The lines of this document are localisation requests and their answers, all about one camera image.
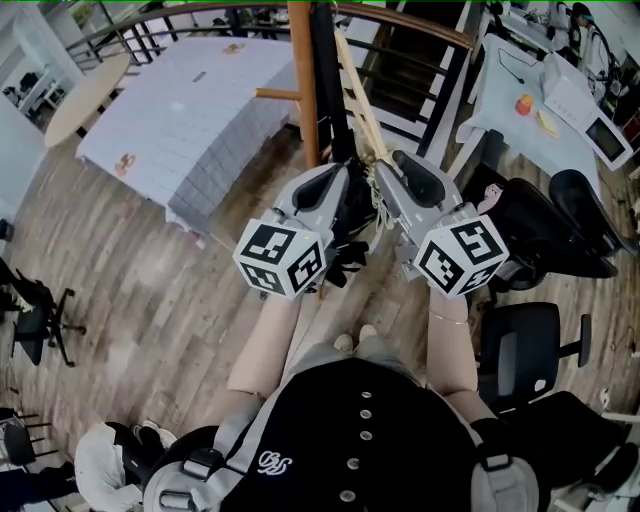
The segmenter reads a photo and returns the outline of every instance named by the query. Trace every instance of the shoe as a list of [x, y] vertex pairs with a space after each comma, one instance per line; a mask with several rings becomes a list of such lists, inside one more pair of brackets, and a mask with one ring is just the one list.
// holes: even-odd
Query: shoe
[[341, 334], [334, 342], [333, 348], [347, 355], [353, 355], [353, 338], [348, 334]]
[[162, 443], [162, 446], [164, 446], [165, 450], [168, 450], [169, 447], [178, 440], [178, 438], [173, 432], [170, 432], [166, 428], [160, 428], [157, 424], [155, 424], [151, 420], [143, 421], [142, 426], [153, 429], [158, 433], [158, 435], [160, 436], [160, 442]]
[[377, 335], [378, 331], [376, 331], [376, 328], [371, 324], [366, 324], [362, 326], [362, 329], [360, 329], [360, 336], [358, 337], [358, 339], [362, 343], [367, 338], [371, 338], [371, 336]]

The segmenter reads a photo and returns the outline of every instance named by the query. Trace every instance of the bracelet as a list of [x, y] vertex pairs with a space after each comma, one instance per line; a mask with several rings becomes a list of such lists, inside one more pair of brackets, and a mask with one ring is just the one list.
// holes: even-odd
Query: bracelet
[[452, 324], [455, 325], [465, 325], [466, 323], [469, 322], [469, 319], [467, 318], [464, 322], [458, 322], [457, 320], [452, 320], [451, 318], [447, 318], [444, 317], [442, 315], [439, 315], [438, 313], [436, 313], [433, 309], [429, 308], [429, 313], [431, 313], [433, 316], [435, 316], [436, 318], [439, 318], [440, 320], [444, 320], [445, 322], [451, 322]]

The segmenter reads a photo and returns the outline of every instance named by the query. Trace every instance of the food item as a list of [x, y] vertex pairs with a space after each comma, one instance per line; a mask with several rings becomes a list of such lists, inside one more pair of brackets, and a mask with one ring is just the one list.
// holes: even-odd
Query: food item
[[516, 112], [521, 116], [529, 115], [533, 107], [533, 96], [531, 94], [523, 94], [518, 101], [516, 101]]
[[547, 132], [552, 137], [558, 136], [558, 126], [547, 112], [545, 112], [544, 110], [538, 110], [536, 119], [538, 120], [538, 124], [545, 132]]

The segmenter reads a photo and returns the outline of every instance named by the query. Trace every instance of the white tablecloth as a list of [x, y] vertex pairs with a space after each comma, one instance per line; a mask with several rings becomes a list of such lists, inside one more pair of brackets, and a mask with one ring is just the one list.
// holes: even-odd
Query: white tablecloth
[[[255, 98], [257, 87], [297, 88], [290, 43], [182, 39], [142, 68], [76, 156], [206, 232], [209, 215], [292, 108]], [[123, 157], [135, 157], [126, 174]]]
[[[466, 142], [474, 128], [496, 130], [504, 136], [506, 144], [547, 174], [553, 176], [565, 169], [576, 169], [587, 177], [596, 194], [600, 195], [593, 150], [577, 131], [544, 106], [540, 85], [544, 65], [535, 64], [534, 57], [493, 34], [484, 38], [483, 46], [485, 57], [473, 115], [459, 126], [456, 141]], [[524, 84], [520, 84], [500, 60], [522, 78]], [[523, 94], [530, 94], [534, 99], [528, 116], [521, 116], [515, 110], [516, 101]], [[549, 135], [540, 127], [535, 116], [538, 109], [553, 118], [558, 136]]]

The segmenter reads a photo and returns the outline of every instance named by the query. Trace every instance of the wooden pole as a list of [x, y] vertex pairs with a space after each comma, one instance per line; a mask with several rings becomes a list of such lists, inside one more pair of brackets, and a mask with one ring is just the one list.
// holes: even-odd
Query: wooden pole
[[256, 89], [256, 98], [300, 101], [302, 99], [302, 96], [300, 96], [300, 93], [298, 91], [285, 91], [282, 89], [265, 89], [263, 87], [258, 87]]
[[313, 73], [311, 23], [307, 2], [288, 2], [291, 26], [291, 44], [298, 75], [300, 101], [300, 131], [304, 140], [304, 155], [309, 169], [320, 165], [318, 148], [318, 113], [316, 111], [316, 87]]

